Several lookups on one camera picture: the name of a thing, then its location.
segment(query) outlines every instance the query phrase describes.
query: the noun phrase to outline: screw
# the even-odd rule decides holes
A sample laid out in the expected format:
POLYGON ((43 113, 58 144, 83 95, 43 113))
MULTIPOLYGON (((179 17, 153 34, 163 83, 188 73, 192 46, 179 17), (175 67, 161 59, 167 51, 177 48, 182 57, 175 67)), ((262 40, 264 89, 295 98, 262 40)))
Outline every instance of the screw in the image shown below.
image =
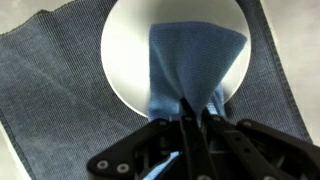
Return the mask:
POLYGON ((100 170, 107 169, 108 166, 109 166, 109 163, 106 160, 101 160, 97 163, 97 168, 100 170))
POLYGON ((250 126, 251 126, 251 123, 248 122, 248 121, 245 121, 245 122, 243 122, 243 125, 250 127, 250 126))
POLYGON ((197 180, 211 180, 211 178, 207 175, 200 175, 197 177, 197 180))
POLYGON ((277 180, 277 179, 272 176, 265 176, 263 180, 277 180))
POLYGON ((117 167, 117 171, 120 174, 127 173, 130 170, 130 166, 126 163, 119 164, 117 167))

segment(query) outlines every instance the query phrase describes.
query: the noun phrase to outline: blue towel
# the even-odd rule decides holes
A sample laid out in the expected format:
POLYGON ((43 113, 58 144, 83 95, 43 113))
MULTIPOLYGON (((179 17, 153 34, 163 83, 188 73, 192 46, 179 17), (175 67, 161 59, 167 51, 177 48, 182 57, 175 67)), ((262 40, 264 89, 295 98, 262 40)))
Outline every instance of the blue towel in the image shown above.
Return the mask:
MULTIPOLYGON (((199 115, 207 107, 224 115, 221 80, 244 47, 246 38, 234 31, 204 22, 152 25, 150 30, 149 120, 181 114, 185 97, 199 115)), ((145 177, 154 179, 178 154, 145 177)))

